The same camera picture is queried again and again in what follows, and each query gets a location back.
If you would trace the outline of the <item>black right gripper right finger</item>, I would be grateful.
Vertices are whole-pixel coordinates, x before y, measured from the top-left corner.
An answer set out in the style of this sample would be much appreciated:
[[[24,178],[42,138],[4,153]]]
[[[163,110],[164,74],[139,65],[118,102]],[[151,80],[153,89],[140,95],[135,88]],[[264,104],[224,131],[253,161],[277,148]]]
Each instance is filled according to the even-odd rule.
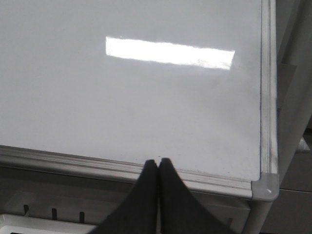
[[[183,183],[168,158],[158,168],[163,234],[233,234],[209,213]]]

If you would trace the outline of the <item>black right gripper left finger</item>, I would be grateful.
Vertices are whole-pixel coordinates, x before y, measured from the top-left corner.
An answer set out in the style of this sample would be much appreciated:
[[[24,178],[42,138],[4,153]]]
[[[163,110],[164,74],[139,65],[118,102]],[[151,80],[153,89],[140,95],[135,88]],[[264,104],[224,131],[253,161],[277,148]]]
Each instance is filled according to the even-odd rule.
[[[154,160],[144,164],[134,187],[93,234],[155,234],[158,211],[158,170]]]

